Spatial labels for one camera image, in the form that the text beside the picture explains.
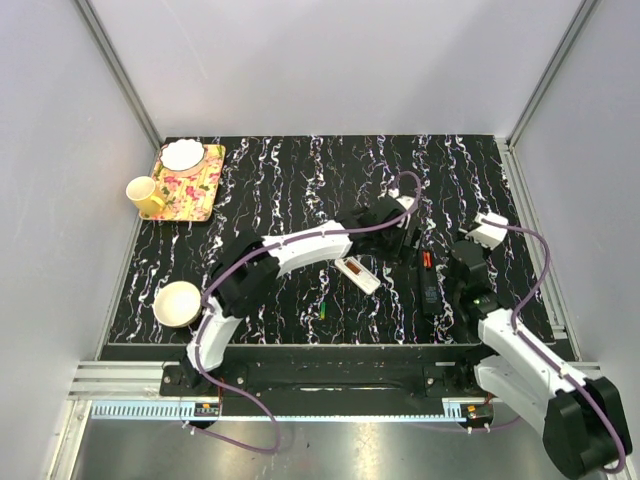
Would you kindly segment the white remote control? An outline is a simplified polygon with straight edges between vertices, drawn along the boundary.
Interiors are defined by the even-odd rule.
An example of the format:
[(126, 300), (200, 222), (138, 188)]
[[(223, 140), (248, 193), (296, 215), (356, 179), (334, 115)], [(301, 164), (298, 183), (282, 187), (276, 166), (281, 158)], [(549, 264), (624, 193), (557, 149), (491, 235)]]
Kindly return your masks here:
[(353, 257), (336, 259), (334, 265), (366, 295), (372, 295), (381, 285), (380, 280)]

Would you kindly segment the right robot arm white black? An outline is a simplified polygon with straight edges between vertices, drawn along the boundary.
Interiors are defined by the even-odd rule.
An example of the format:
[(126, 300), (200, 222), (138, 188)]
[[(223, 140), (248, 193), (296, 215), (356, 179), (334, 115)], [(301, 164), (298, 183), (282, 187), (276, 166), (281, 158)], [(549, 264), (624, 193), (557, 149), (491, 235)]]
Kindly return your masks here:
[(547, 456), (569, 479), (623, 469), (633, 446), (618, 388), (563, 360), (505, 306), (488, 279), (489, 253), (471, 240), (449, 251), (450, 302), (479, 343), (456, 369), (456, 387), (506, 403), (539, 434)]

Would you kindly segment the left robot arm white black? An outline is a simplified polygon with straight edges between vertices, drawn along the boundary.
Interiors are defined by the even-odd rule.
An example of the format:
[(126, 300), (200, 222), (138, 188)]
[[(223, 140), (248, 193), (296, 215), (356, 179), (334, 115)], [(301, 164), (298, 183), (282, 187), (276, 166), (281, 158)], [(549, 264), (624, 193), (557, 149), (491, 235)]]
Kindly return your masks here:
[(186, 347), (189, 364), (182, 384), (195, 395), (213, 390), (215, 369), (239, 324), (269, 296), (284, 275), (316, 263), (372, 256), (400, 261), (419, 233), (411, 217), (419, 200), (403, 195), (386, 196), (315, 228), (279, 236), (244, 231), (223, 250), (211, 273), (212, 283), (201, 303), (205, 319)]

